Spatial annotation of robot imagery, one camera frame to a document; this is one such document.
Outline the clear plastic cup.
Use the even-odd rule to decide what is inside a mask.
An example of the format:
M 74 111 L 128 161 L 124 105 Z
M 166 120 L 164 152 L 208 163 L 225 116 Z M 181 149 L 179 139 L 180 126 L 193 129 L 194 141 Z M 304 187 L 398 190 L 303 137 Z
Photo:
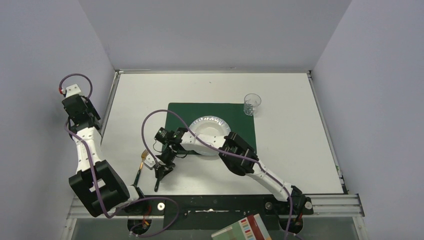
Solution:
M 254 116 L 261 105 L 262 99 L 255 93 L 249 93 L 244 97 L 243 111 L 247 116 Z

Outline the green placemat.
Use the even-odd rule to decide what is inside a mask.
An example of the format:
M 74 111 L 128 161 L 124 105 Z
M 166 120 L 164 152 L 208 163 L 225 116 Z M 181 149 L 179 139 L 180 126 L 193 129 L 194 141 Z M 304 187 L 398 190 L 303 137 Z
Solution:
M 257 150 L 254 117 L 244 113 L 242 103 L 171 102 L 167 109 L 178 114 L 188 126 L 201 117 L 220 118 L 229 125 L 232 132 Z

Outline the gold knife black handle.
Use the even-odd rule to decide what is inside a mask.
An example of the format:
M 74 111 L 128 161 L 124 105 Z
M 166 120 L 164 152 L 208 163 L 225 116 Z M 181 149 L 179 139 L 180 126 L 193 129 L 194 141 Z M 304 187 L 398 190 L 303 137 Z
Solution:
M 162 177 L 161 176 L 159 176 L 159 177 L 156 178 L 156 182 L 155 182 L 155 185 L 154 185 L 154 191 L 155 192 L 158 192 L 159 186 L 160 186 L 160 183 L 161 183 L 161 180 L 162 180 Z

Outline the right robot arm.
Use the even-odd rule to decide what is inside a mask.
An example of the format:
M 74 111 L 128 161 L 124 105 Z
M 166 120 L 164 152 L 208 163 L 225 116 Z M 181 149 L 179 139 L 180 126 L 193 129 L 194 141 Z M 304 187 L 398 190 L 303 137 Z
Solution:
M 199 155 L 217 155 L 231 173 L 250 177 L 267 189 L 279 203 L 287 202 L 289 213 L 298 216 L 313 213 L 311 199 L 295 185 L 275 176 L 260 161 L 253 147 L 235 132 L 207 135 L 194 133 L 185 127 L 176 131 L 161 127 L 154 140 L 162 144 L 161 153 L 154 155 L 150 161 L 158 182 L 174 169 L 174 160 L 180 154 L 196 152 Z

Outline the white plate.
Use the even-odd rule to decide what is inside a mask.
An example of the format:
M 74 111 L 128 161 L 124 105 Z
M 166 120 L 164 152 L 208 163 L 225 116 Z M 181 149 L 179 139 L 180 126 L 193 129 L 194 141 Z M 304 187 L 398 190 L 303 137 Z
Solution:
M 231 128 L 227 122 L 217 116 L 202 116 L 194 120 L 189 129 L 195 134 L 203 134 L 208 136 L 227 136 L 231 132 Z M 196 154 L 203 156 L 217 156 L 219 152 L 212 151 L 203 145 L 191 148 L 188 151 L 194 151 Z

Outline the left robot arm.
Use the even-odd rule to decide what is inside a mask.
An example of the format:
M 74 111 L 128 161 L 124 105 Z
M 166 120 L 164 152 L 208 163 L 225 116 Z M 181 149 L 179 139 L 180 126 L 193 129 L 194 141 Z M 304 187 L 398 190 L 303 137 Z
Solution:
M 98 217 L 111 210 L 130 215 L 148 211 L 149 203 L 141 200 L 144 195 L 140 188 L 126 185 L 102 156 L 100 116 L 92 102 L 75 94 L 62 104 L 68 114 L 65 130 L 76 145 L 78 159 L 76 173 L 68 182 L 88 213 Z

